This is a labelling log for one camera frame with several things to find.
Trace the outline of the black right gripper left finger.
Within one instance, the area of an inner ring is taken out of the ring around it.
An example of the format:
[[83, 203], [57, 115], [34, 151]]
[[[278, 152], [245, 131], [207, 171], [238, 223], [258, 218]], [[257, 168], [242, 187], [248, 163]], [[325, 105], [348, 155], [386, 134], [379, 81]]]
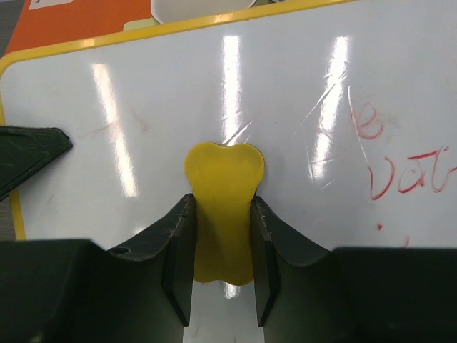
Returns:
[[196, 202], [110, 249], [88, 239], [1, 243], [3, 342], [181, 342], [189, 325]]

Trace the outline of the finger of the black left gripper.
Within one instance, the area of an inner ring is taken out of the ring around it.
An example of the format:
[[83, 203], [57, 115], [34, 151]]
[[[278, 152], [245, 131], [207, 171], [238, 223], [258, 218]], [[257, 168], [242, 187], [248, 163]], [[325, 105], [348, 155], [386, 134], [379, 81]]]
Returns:
[[72, 147], [70, 138], [56, 127], [2, 126], [1, 199]]

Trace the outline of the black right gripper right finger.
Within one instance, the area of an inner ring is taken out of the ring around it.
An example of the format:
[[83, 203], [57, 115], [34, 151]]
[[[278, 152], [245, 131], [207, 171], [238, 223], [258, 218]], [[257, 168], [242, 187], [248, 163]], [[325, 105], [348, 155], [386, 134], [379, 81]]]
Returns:
[[328, 250], [261, 198], [250, 208], [258, 325], [267, 342], [454, 342], [456, 250]]

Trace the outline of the yellow whiteboard eraser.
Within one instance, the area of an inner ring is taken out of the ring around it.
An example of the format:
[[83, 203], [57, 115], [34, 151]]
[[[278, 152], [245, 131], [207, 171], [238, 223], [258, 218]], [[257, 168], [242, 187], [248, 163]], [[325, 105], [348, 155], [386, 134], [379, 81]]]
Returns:
[[184, 172], [196, 201], [194, 280], [243, 286], [253, 280], [250, 207], [265, 162], [250, 144], [192, 147]]

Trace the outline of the yellow-framed whiteboard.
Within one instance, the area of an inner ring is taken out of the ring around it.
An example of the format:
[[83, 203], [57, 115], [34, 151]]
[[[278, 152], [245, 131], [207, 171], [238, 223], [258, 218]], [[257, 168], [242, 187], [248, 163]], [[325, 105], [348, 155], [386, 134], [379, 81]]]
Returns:
[[[325, 249], [456, 250], [454, 1], [291, 1], [17, 51], [2, 126], [73, 144], [9, 194], [16, 241], [125, 242], [193, 196], [185, 158], [211, 142], [256, 147], [254, 198]], [[181, 342], [267, 342], [254, 278], [193, 278]]]

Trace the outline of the orange folder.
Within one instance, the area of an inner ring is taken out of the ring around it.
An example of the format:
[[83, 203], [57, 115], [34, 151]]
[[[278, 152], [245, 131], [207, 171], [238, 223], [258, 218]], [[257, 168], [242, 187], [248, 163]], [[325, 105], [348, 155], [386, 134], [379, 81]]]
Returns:
[[150, 1], [2, 1], [1, 55], [113, 34], [151, 18]]

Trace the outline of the cream paper cup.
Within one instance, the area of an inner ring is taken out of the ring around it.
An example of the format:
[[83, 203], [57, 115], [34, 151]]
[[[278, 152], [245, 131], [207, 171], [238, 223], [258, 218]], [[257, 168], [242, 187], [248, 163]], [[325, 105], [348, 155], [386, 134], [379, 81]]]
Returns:
[[268, 1], [255, 0], [164, 0], [151, 1], [151, 17], [124, 24], [123, 31], [167, 24], [203, 16], [225, 14], [232, 11], [262, 6]]

